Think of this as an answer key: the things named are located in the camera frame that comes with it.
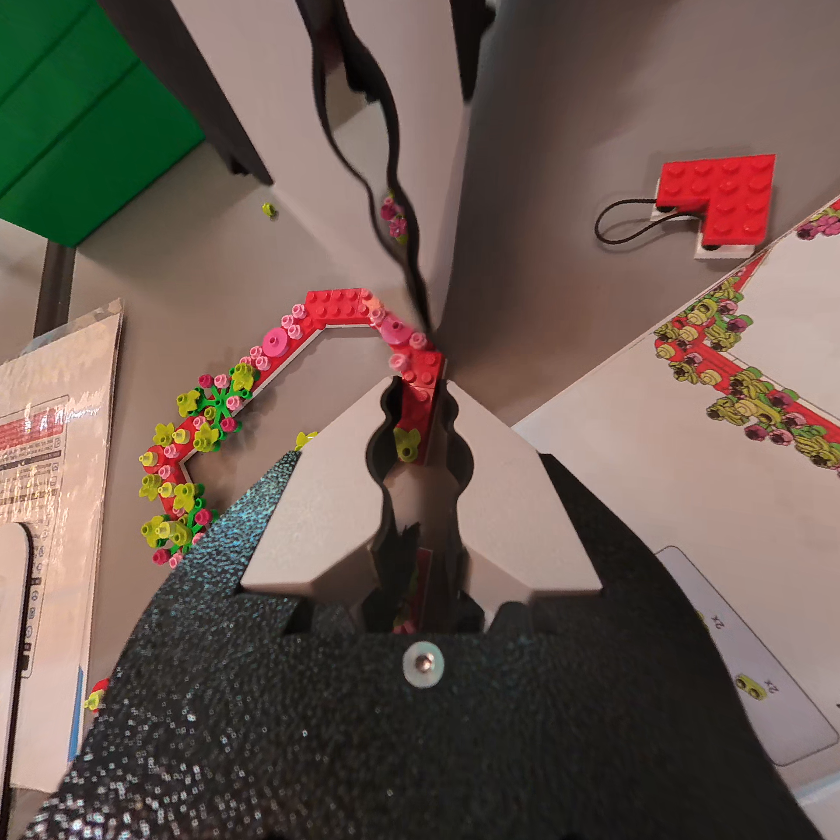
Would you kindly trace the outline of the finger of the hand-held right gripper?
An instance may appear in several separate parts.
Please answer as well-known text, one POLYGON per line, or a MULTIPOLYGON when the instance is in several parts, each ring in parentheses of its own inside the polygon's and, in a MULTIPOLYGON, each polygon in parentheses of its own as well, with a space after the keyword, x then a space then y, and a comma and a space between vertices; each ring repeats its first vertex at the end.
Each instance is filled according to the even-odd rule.
POLYGON ((176 1, 281 205, 330 254, 345 280, 368 287, 405 320, 433 330, 416 266, 400 266, 375 229, 374 196, 324 127, 312 40, 296 2, 176 1))
POLYGON ((568 144, 587 2, 345 2, 383 70, 417 263, 455 368, 537 366, 592 234, 568 144))

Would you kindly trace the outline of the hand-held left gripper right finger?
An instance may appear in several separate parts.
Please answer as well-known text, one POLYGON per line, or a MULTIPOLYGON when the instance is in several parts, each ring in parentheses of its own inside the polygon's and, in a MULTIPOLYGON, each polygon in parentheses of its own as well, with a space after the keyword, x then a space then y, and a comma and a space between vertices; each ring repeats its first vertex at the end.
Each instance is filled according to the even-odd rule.
POLYGON ((457 384, 453 443, 471 476, 457 499, 465 592, 477 603, 597 593, 602 583, 538 451, 457 384))

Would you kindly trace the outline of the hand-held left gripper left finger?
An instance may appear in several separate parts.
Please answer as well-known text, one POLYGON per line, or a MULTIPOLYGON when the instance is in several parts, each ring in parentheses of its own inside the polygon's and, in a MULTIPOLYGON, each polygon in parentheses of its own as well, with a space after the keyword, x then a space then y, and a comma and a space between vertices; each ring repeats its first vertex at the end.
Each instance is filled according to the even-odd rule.
POLYGON ((377 586, 372 540, 383 494, 366 463, 385 422, 391 377, 365 393, 299 452, 299 460, 241 579, 249 592, 362 601, 377 586))

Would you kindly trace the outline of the pink lego flower stem cluster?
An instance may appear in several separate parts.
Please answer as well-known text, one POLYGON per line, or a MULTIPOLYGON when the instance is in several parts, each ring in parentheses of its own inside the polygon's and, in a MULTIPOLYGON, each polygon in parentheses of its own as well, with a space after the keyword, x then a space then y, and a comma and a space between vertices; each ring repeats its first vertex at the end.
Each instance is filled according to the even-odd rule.
POLYGON ((380 218, 391 240, 405 246, 408 241, 406 215, 403 207, 396 202, 393 190, 388 190, 382 200, 380 218))

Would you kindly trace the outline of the flowered red lego wreath section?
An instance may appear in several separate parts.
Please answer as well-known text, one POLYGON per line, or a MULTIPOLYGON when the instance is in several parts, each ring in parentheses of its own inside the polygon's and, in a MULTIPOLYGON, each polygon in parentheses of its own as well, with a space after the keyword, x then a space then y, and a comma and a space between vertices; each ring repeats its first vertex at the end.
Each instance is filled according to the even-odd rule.
MULTIPOLYGON (((378 333, 391 350, 390 359, 394 353, 413 350, 440 352, 425 332, 389 311, 371 290, 310 290, 305 301, 284 314, 280 326, 269 330, 236 364, 221 374, 200 375, 195 387, 177 396, 181 422, 157 424, 152 446, 140 457, 139 495, 159 501, 163 508, 141 528, 155 564, 175 568, 218 519, 218 512, 207 504, 204 486, 187 475, 186 461, 194 454, 218 451, 235 435, 245 406, 323 331, 355 327, 378 333)), ((388 364, 400 376, 390 360, 388 364)))

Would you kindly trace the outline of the lego instruction booklet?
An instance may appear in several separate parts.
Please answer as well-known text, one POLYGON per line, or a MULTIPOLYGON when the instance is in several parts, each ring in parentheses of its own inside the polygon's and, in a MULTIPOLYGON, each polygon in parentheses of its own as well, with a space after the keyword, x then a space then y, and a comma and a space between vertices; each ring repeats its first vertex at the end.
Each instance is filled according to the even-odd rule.
POLYGON ((514 428, 654 551, 838 837, 838 199, 514 428))

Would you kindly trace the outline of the green plastic bin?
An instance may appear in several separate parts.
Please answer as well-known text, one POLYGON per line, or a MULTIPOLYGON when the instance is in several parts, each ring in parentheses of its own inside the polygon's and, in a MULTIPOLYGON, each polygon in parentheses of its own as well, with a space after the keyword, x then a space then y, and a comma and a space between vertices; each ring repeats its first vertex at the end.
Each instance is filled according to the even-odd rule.
POLYGON ((1 218, 77 246, 204 140, 97 2, 1 3, 1 218))

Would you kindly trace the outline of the clear plastic bag with label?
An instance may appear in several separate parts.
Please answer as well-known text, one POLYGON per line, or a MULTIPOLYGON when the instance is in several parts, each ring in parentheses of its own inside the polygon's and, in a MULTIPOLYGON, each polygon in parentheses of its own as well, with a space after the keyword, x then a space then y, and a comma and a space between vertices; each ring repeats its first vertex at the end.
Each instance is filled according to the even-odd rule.
POLYGON ((34 340, 1 369, 1 522, 33 563, 8 777, 51 792, 81 745, 121 300, 34 340))

